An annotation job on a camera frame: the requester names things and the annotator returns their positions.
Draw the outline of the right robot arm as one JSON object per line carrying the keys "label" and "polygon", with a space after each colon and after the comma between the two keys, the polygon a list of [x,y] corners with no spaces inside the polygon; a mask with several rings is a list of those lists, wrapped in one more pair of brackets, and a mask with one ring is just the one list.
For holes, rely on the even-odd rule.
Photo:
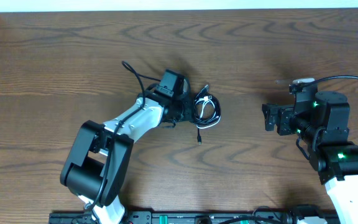
{"label": "right robot arm", "polygon": [[358,145],[348,140],[350,106],[336,91],[319,91],[315,83],[293,83],[292,105],[262,105],[267,131],[296,134],[301,152],[318,173],[341,223],[358,223]]}

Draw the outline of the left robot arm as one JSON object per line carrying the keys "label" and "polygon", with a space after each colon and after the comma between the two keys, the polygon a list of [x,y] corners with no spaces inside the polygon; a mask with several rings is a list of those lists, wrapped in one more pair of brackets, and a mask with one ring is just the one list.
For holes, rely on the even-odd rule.
{"label": "left robot arm", "polygon": [[187,77],[166,70],[159,83],[142,88],[133,106],[102,124],[81,125],[60,174],[60,182],[85,204],[83,213],[50,215],[51,223],[120,223],[126,210],[119,192],[132,148],[161,123],[192,118]]}

